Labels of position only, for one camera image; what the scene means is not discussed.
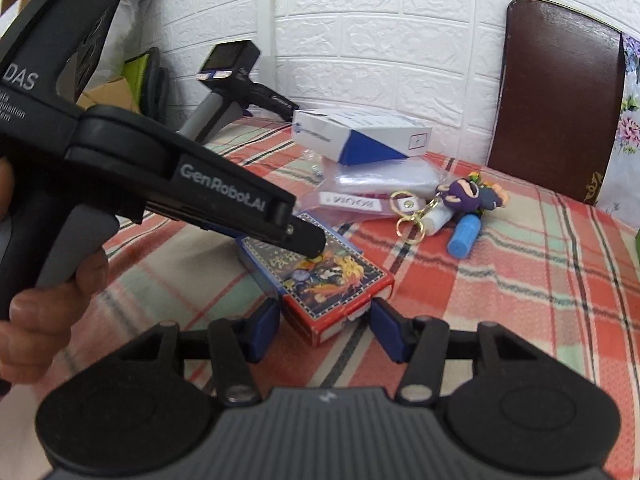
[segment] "human hand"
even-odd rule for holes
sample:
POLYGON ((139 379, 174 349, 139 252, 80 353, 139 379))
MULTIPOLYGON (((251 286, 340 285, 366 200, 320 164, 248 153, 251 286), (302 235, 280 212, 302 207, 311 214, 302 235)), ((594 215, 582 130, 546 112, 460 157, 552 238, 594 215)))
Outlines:
MULTIPOLYGON (((0 220, 13 193, 14 174, 2 158, 0 220)), ((100 249, 82 262, 70 282, 17 294, 9 309, 10 321, 0 321, 0 378, 12 384, 40 380, 55 355, 69 344, 71 327, 84 315, 92 295, 106 286, 108 272, 107 256, 100 249)))

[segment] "plaid tablecloth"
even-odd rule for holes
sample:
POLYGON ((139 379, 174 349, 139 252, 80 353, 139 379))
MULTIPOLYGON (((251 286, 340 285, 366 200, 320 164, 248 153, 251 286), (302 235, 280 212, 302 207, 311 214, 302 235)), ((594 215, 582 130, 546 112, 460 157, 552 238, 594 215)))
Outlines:
MULTIPOLYGON (((216 152, 293 193, 315 177, 289 128, 245 119, 212 146, 216 152)), ((432 155, 455 174, 477 168, 432 155)), ((354 224, 346 236, 396 276, 394 306, 405 316, 429 314, 474 330, 495 320, 595 381, 617 402, 622 434, 607 464, 617 479, 640 475, 640 266, 635 233, 611 217, 554 192, 484 170, 511 195, 486 215, 471 256, 451 258, 444 228, 419 246, 398 240, 392 220, 354 224)), ((107 247, 111 284, 74 329, 71 346, 36 386, 39 397, 156 322, 204 328, 242 314, 262 293, 221 235, 149 215, 125 223, 107 247)), ((389 361, 363 322, 311 350, 283 324, 266 359, 253 368, 267 393, 275 385, 382 384, 395 390, 404 367, 389 361)), ((446 388, 469 377, 451 365, 446 388)), ((192 363, 188 377, 206 387, 210 370, 192 363)))

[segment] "gold clasp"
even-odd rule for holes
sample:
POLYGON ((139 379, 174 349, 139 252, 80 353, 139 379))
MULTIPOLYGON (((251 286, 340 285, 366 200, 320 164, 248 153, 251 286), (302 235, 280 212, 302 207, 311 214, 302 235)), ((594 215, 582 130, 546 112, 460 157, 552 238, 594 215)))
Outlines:
POLYGON ((406 214, 400 211, 398 209, 398 206, 396 205, 396 198, 400 195, 405 195, 408 200, 415 201, 415 204, 418 203, 418 197, 408 191, 396 191, 392 193, 390 197, 391 209, 393 210, 393 212, 395 212, 400 216, 400 219, 396 223, 396 234, 398 235, 399 238, 402 238, 402 240, 404 240, 405 243, 409 245, 417 245, 422 240, 424 240, 424 224, 422 223, 422 217, 425 216, 434 207, 436 207, 442 201, 442 197, 436 196, 422 209, 413 211, 411 214, 406 214), (418 228, 418 236, 412 240, 402 234, 401 227, 402 227, 402 224, 406 222, 411 223, 418 228))

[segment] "playing card box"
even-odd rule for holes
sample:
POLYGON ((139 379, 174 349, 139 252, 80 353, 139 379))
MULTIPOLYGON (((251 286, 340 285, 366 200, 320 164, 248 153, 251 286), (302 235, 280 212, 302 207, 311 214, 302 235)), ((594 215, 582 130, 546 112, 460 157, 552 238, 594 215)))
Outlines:
POLYGON ((244 237, 239 257, 260 288, 283 303, 285 319, 313 347, 339 333, 370 306, 371 298, 388 299, 394 277, 367 260, 344 237, 308 214, 300 218, 326 231, 327 245, 313 260, 244 237))

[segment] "gray ribbed surface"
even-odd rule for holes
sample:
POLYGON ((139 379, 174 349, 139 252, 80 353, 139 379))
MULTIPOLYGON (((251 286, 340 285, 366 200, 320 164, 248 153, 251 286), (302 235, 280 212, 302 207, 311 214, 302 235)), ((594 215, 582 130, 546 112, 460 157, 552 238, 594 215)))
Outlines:
MULTIPOLYGON (((470 458, 450 443, 430 411, 398 406, 380 389, 276 388, 261 406, 226 412, 181 462, 127 480, 523 478, 470 458)), ((591 470, 562 478, 607 476, 591 470)), ((89 479, 55 472, 47 480, 89 479)))

